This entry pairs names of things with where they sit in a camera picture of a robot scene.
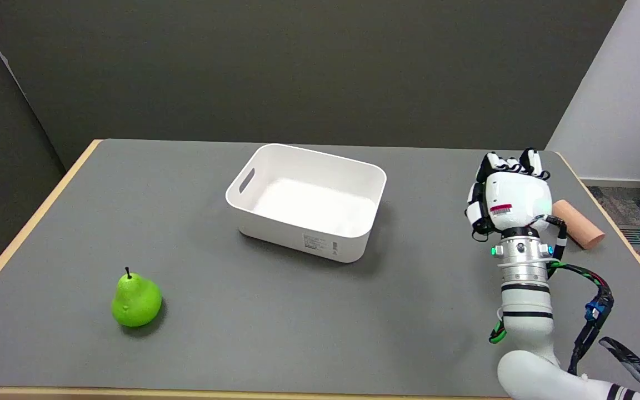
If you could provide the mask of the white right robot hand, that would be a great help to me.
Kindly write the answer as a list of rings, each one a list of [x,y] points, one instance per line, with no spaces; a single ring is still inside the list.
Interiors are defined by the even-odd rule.
[[[514,228],[547,230],[546,217],[553,213],[549,177],[533,148],[525,149],[518,158],[485,154],[465,210],[473,234],[487,237]]]

